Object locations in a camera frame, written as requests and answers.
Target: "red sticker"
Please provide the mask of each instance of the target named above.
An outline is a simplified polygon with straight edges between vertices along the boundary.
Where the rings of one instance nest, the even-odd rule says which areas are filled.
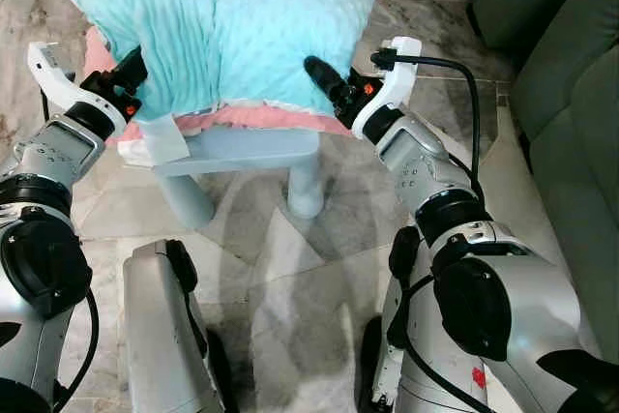
[[[473,380],[480,389],[486,388],[486,374],[479,368],[473,368]]]

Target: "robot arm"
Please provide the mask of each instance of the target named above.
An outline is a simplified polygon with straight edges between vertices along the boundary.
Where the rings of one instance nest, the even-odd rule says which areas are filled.
[[[377,61],[390,70],[384,86],[354,71],[346,82],[316,57],[305,65],[336,116],[376,146],[394,175],[429,247],[443,328],[457,345],[482,357],[527,413],[619,411],[619,367],[580,347],[580,305],[567,277],[493,221],[438,137],[398,110],[415,69],[385,57],[420,49],[415,40],[395,38],[381,50]]]
[[[28,64],[67,111],[18,142],[0,171],[0,411],[12,413],[50,412],[58,400],[64,337],[92,276],[70,220],[72,186],[139,109],[146,78],[137,48],[78,87],[55,49],[30,44]]]

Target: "blue stool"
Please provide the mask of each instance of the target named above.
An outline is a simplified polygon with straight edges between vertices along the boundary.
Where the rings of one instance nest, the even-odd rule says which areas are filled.
[[[189,157],[153,168],[165,200],[184,226],[203,227],[215,215],[213,201],[193,174],[288,167],[290,212],[310,219],[322,210],[317,132],[215,127],[186,141]]]

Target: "tile floor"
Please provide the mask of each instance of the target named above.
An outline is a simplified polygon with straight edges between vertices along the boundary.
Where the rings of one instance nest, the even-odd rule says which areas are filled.
[[[501,162],[509,154],[510,160],[520,160],[509,125],[497,129],[505,123],[505,113],[497,119],[496,108],[506,102],[512,65],[484,49],[464,9],[462,0],[377,0],[355,65],[369,71],[368,53],[394,35],[421,39],[427,55],[468,64],[481,96],[488,205],[500,209],[491,199],[500,197],[505,182],[521,180],[516,186],[523,192],[520,202],[533,198],[532,211],[541,220],[523,221],[514,214],[527,211],[523,208],[503,213],[525,239],[528,234],[538,247],[551,250],[551,228],[539,198],[530,194],[535,187],[526,168],[515,162],[510,179],[501,178]],[[79,70],[87,26],[68,0],[0,0],[0,156],[43,121],[39,90],[25,67],[27,43],[62,43]],[[420,67],[409,107],[468,147],[467,93],[461,76]],[[461,145],[455,150],[466,152]],[[243,411],[355,411],[362,329],[381,309],[390,243],[407,213],[367,144],[323,135],[321,160],[326,203],[315,220],[287,212],[284,171],[224,173],[199,180],[218,211],[207,227],[188,231],[174,218],[149,171],[123,167],[113,151],[106,151],[74,190],[73,219],[95,272],[102,333],[95,362],[66,411],[131,411],[121,266],[134,247],[164,237],[182,239],[192,253],[201,276],[197,298],[208,324],[224,340]],[[75,373],[87,339],[86,308],[80,305],[67,338],[62,380]],[[517,411],[509,397],[498,399],[497,381],[490,378],[489,387],[499,411]]]

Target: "pink blanket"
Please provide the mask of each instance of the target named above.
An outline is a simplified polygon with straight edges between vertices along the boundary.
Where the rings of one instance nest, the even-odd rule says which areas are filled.
[[[97,29],[93,26],[86,33],[86,60],[84,75],[93,71],[111,70],[116,66],[111,54],[105,48]],[[175,118],[176,125],[183,134],[195,134],[215,125],[234,128],[301,128],[322,133],[350,135],[336,118],[311,115],[305,112],[288,111],[263,104],[257,107],[225,106],[207,115],[184,115]],[[125,133],[108,143],[140,139],[139,126],[130,122]]]

